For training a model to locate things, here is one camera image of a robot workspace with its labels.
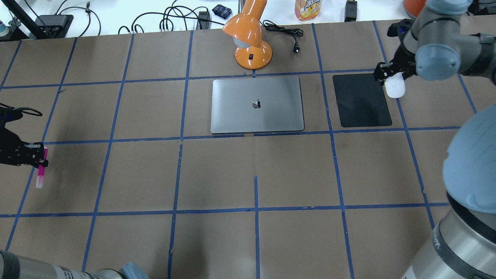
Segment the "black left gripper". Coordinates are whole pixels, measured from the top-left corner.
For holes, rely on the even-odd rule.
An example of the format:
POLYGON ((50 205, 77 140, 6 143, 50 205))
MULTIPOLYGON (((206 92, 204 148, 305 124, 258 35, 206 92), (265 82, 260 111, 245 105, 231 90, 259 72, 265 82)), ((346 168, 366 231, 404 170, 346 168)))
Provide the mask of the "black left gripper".
POLYGON ((0 124, 0 157, 1 163, 7 165, 21 166, 30 165, 35 168, 48 167, 46 157, 20 157, 20 147, 23 146, 26 153, 45 153, 45 147, 42 142, 27 143, 23 142, 19 136, 5 127, 7 122, 19 120, 23 117, 23 112, 28 110, 27 107, 11 107, 1 104, 1 124, 0 124))

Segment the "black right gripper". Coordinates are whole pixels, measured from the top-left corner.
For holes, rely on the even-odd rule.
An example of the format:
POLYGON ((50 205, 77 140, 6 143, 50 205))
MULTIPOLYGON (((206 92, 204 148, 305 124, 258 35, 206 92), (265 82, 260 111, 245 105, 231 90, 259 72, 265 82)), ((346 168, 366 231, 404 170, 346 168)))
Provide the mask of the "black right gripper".
POLYGON ((416 76, 415 54, 409 51, 404 45, 404 37, 398 37, 400 45, 390 62, 379 62, 374 69, 374 79, 385 81, 386 79, 402 72, 403 80, 416 76))

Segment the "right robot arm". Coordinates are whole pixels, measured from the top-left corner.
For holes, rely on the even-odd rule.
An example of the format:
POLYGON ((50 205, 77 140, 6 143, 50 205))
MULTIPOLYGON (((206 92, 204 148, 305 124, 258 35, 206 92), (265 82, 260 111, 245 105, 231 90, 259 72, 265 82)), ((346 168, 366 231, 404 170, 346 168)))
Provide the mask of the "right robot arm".
POLYGON ((477 109, 462 76, 495 84, 495 36, 463 34, 471 0, 427 0, 413 20, 392 24, 392 59, 374 78, 391 98, 404 94, 411 128, 456 131, 443 160, 449 208, 411 259, 403 279, 495 278, 495 106, 477 109))

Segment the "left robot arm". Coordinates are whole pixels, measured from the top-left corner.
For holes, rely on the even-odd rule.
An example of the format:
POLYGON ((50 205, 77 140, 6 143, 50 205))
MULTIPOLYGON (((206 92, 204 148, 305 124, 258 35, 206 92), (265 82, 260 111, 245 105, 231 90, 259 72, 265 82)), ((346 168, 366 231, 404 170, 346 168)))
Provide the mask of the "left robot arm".
MULTIPOLYGON (((29 143, 5 127, 7 122, 17 121, 25 114, 41 117, 43 114, 28 107, 12 107, 1 104, 1 163, 5 165, 30 165, 38 169, 36 188, 44 184, 45 168, 48 166, 48 149, 42 142, 29 143)), ((138 265, 127 263, 120 270, 101 269, 84 272, 32 258, 18 256, 6 250, 0 252, 2 279, 147 279, 138 265)))

